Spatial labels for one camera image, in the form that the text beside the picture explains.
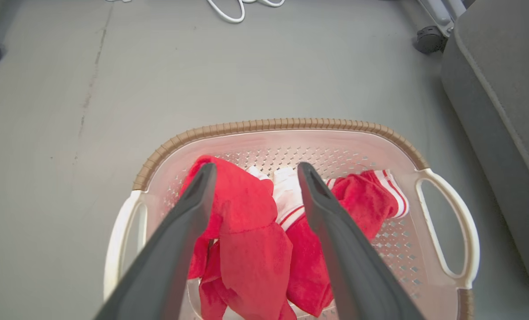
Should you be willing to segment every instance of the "brown basket rim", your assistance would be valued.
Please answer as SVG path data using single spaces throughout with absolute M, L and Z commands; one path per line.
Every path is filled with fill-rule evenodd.
M 242 122 L 229 122 L 218 125 L 202 126 L 201 128 L 187 130 L 174 136 L 161 145 L 144 162 L 142 169 L 138 172 L 132 190 L 145 191 L 157 168 L 161 166 L 171 154 L 179 148 L 216 136 L 230 136 L 233 134 L 266 132 L 274 130 L 341 130 L 348 132 L 365 132 L 380 136 L 400 148 L 417 170 L 429 168 L 429 163 L 423 155 L 403 136 L 387 126 L 375 124 L 368 121 L 342 120 L 328 118 L 281 118 L 251 120 Z M 458 320 L 472 320 L 474 318 L 474 295 L 472 290 L 458 289 Z

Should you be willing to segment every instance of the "white cable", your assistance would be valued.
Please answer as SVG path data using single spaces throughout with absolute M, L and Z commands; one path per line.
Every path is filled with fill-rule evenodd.
M 219 14 L 224 20 L 232 23 L 232 24 L 238 24 L 242 20 L 244 20 L 244 4 L 252 4 L 253 2 L 256 2 L 257 0 L 238 0 L 239 6 L 240 6 L 240 18 L 231 18 L 230 16 L 223 13 L 217 6 L 214 4 L 213 0 L 207 0 L 209 4 L 213 7 L 213 9 Z M 260 0 L 260 2 L 263 2 L 269 7 L 278 8 L 284 4 L 285 0 L 281 0 L 279 3 L 275 4 L 273 2 L 270 2 L 269 0 Z
M 212 0 L 207 0 L 207 2 L 209 2 L 209 4 L 211 4 L 211 6 L 213 7 L 213 9 L 225 20 L 227 20 L 228 22 L 232 23 L 232 24 L 238 24 L 239 22 L 241 22 L 242 20 L 244 20 L 244 6 L 243 6 L 243 0 L 239 0 L 239 5 L 240 5 L 240 18 L 231 18 L 230 16 L 224 14 L 215 4 Z
M 281 0 L 279 3 L 274 4 L 273 2 L 270 2 L 269 0 L 260 0 L 260 1 L 263 2 L 264 4 L 266 4 L 267 6 L 273 7 L 273 8 L 278 8 L 278 7 L 282 6 L 282 4 L 284 4 L 284 2 L 285 2 L 285 0 Z

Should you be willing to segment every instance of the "basket handle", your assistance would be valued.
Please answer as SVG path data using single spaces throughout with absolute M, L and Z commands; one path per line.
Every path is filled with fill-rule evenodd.
M 419 196 L 419 201 L 421 201 L 423 214 L 425 215 L 425 220 L 427 220 L 427 226 L 429 227 L 429 232 L 433 239 L 433 244 L 435 245 L 435 250 L 439 257 L 439 261 L 441 262 L 441 266 L 444 272 L 456 281 L 459 288 L 472 289 L 472 282 L 476 278 L 478 265 L 480 264 L 480 241 L 478 239 L 476 225 L 472 219 L 472 214 L 470 214 L 468 207 L 456 190 L 441 176 L 434 173 L 429 168 L 420 170 L 419 172 L 421 173 L 421 176 L 419 180 L 417 180 L 417 194 Z M 454 213 L 456 213 L 458 223 L 460 223 L 462 237 L 464 238 L 464 267 L 459 275 L 456 275 L 456 273 L 453 273 L 451 269 L 448 268 L 446 260 L 444 259 L 441 245 L 439 245 L 437 233 L 433 227 L 429 215 L 429 209 L 427 208 L 425 197 L 423 196 L 421 185 L 424 180 L 432 183 L 444 195 L 454 210 Z
M 128 232 L 130 231 L 130 225 L 132 220 L 134 220 L 138 207 L 142 203 L 140 200 L 142 194 L 143 191 L 140 190 L 132 191 L 128 199 L 122 204 L 120 211 L 118 211 L 116 221 L 114 221 L 114 227 L 112 228 L 112 233 L 110 233 L 110 241 L 108 242 L 108 249 L 106 251 L 106 262 L 104 263 L 104 300 L 107 300 L 114 288 L 116 288 L 122 274 L 122 261 L 124 261 Z M 143 214 L 139 221 L 139 252 L 145 244 L 145 219 L 146 215 Z

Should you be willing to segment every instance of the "crack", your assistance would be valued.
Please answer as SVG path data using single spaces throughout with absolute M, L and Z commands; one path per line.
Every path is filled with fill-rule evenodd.
M 110 5 L 110 9 L 108 9 L 108 15 L 106 16 L 106 22 L 104 23 L 104 27 L 102 27 L 102 37 L 100 37 L 100 43 L 98 45 L 98 50 L 96 51 L 96 59 L 94 59 L 94 66 L 92 69 L 92 76 L 90 78 L 90 81 L 88 81 L 88 88 L 87 93 L 85 96 L 85 100 L 82 104 L 82 115 L 81 115 L 81 124 L 79 125 L 79 133 L 77 136 L 77 148 L 75 150 L 75 155 L 73 157 L 73 174 L 71 176 L 71 194 L 73 194 L 73 185 L 75 181 L 75 176 L 77 172 L 76 164 L 79 159 L 79 148 L 81 144 L 81 138 L 83 135 L 83 130 L 85 128 L 85 117 L 88 111 L 88 106 L 90 105 L 90 101 L 92 99 L 92 94 L 94 90 L 94 85 L 96 83 L 96 79 L 98 78 L 98 63 L 100 62 L 100 55 L 102 54 L 102 48 L 104 47 L 104 40 L 106 39 L 106 31 L 108 29 L 108 24 L 110 23 L 110 18 L 112 17 L 112 11 L 114 10 L 114 4 Z
M 100 44 L 98 45 L 98 50 L 96 52 L 96 59 L 94 59 L 94 67 L 92 70 L 92 76 L 90 78 L 90 81 L 88 81 L 88 89 L 85 96 L 85 100 L 82 104 L 83 114 L 81 115 L 81 125 L 79 126 L 79 133 L 78 138 L 81 139 L 83 130 L 85 128 L 85 117 L 88 110 L 88 106 L 90 105 L 90 101 L 92 99 L 92 94 L 94 90 L 94 85 L 96 83 L 96 79 L 98 78 L 98 64 L 100 62 L 100 55 L 102 54 L 102 48 L 104 47 L 104 40 L 106 39 L 106 32 L 108 30 L 108 24 L 110 23 L 110 18 L 112 17 L 112 11 L 114 10 L 114 4 L 110 6 L 110 9 L 108 10 L 108 16 L 106 17 L 106 22 L 104 23 L 104 27 L 102 28 L 102 37 L 100 37 Z M 78 151 L 75 153 L 75 159 L 77 159 Z

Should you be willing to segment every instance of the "white stripe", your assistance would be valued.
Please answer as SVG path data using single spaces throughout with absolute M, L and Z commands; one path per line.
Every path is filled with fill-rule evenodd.
M 304 203 L 299 201 L 296 204 L 293 204 L 293 206 L 291 206 L 290 209 L 284 209 L 283 208 L 282 212 L 279 212 L 278 215 L 277 215 L 276 223 L 280 224 L 283 220 L 285 220 L 286 216 L 288 216 L 291 212 L 293 212 L 294 210 L 298 209 L 302 205 L 304 205 Z
M 381 186 L 384 187 L 385 190 L 387 190 L 393 196 L 393 198 L 395 198 L 395 201 L 397 201 L 397 205 L 399 209 L 397 210 L 397 213 L 395 213 L 393 217 L 398 217 L 399 215 L 401 215 L 401 213 L 403 213 L 403 209 L 405 209 L 401 196 L 391 187 L 391 185 L 389 184 L 389 181 L 385 178 L 383 171 L 374 170 L 373 173 L 379 180 L 379 183 L 381 184 Z
M 409 200 L 407 199 L 407 197 L 405 196 L 401 188 L 399 188 L 399 184 L 397 184 L 397 181 L 395 180 L 395 177 L 393 177 L 391 172 L 389 172 L 389 170 L 385 170 L 385 172 L 387 172 L 387 176 L 389 176 L 389 184 L 392 184 L 397 189 L 397 191 L 399 191 L 399 195 L 401 196 L 401 198 L 405 200 L 405 204 L 406 204 L 405 213 L 403 213 L 403 215 L 398 216 L 398 217 L 404 217 L 405 215 L 407 215 L 407 213 L 411 209 L 409 206 Z
M 332 188 L 334 187 L 334 184 L 336 184 L 336 180 L 337 178 L 328 179 L 328 189 L 332 190 Z
M 293 213 L 293 215 L 291 215 L 288 219 L 286 219 L 286 221 L 281 224 L 281 227 L 284 231 L 287 231 L 289 229 L 289 227 L 295 223 L 299 217 L 301 217 L 305 212 L 305 208 L 304 207 L 301 207 L 300 209 L 296 210 L 296 212 Z

